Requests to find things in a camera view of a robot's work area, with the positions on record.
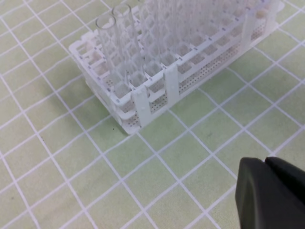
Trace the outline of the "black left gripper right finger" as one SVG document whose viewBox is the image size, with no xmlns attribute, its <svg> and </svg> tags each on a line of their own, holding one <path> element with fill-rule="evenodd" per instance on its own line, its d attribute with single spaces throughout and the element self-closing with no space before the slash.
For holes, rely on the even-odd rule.
<svg viewBox="0 0 305 229">
<path fill-rule="evenodd" d="M 305 227 L 305 172 L 278 157 L 268 157 L 265 163 L 279 181 L 276 190 L 282 195 L 273 209 L 275 228 Z"/>
</svg>

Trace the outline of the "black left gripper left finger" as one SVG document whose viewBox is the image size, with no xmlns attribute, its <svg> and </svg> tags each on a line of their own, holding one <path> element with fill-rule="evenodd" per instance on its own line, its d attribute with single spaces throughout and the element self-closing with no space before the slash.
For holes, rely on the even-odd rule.
<svg viewBox="0 0 305 229">
<path fill-rule="evenodd" d="M 262 160 L 243 157 L 240 160 L 235 201 L 242 229 L 265 229 L 263 194 L 271 180 L 271 169 Z"/>
</svg>

